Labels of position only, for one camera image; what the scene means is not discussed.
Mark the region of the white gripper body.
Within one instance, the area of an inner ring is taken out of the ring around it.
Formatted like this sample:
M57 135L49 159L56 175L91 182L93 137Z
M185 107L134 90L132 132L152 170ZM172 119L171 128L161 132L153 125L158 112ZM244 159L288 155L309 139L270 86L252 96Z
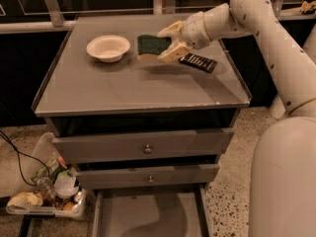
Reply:
M204 12L193 14L183 21L181 36L187 46L194 49L205 48L211 43L204 25Z

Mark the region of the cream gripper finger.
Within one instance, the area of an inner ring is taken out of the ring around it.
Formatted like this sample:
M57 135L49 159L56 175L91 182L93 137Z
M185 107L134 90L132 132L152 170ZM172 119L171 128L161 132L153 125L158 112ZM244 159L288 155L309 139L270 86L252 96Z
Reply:
M190 52L189 47L184 42L178 40L171 43L164 42L160 46L160 50L161 53L158 55L158 59L164 62L178 60Z
M183 25L183 21L178 21L170 25L169 27L161 30L157 36L159 38L171 38L178 39L181 36L181 28Z

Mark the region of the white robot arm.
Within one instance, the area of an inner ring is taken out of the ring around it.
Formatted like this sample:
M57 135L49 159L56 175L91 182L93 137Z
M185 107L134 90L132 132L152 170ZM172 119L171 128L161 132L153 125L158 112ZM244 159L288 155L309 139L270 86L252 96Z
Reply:
M316 237L316 65L278 21L271 0L230 0L162 30L169 62L214 40L254 36L286 118L258 141L252 162L249 237Z

